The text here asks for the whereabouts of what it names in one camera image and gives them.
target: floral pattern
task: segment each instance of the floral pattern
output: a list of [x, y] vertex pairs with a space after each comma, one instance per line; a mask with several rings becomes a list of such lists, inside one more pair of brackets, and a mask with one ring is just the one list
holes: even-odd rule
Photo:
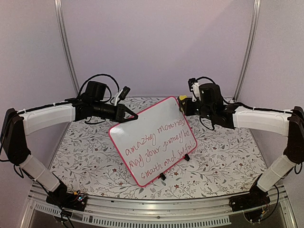
[[[127, 98], [123, 103], [139, 112], [160, 100]], [[166, 180], [157, 179], [145, 188], [136, 185], [108, 136], [108, 130], [115, 124], [108, 120], [97, 125], [84, 121], [71, 123], [51, 171], [70, 190], [105, 197], [161, 200], [243, 192], [266, 170], [248, 129], [215, 126], [211, 131], [201, 125], [197, 116], [187, 119], [198, 147], [190, 154], [190, 161], [182, 160], [165, 173]]]

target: wall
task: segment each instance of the wall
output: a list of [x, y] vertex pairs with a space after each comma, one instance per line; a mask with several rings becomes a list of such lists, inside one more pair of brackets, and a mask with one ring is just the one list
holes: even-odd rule
[[[304, 2], [261, 1], [260, 17], [240, 101], [277, 109], [304, 107]], [[254, 131], [268, 165], [286, 147], [286, 138]], [[304, 174], [284, 180], [298, 227], [304, 227]]]
[[63, 1], [79, 83], [108, 73], [131, 95], [181, 95], [189, 92], [189, 78], [209, 76], [232, 97], [253, 2]]
[[[69, 77], [53, 1], [0, 1], [0, 121], [17, 110], [75, 96]], [[27, 138], [28, 147], [45, 165], [65, 125]], [[21, 179], [10, 163], [0, 164], [0, 227], [20, 225], [31, 181]]]

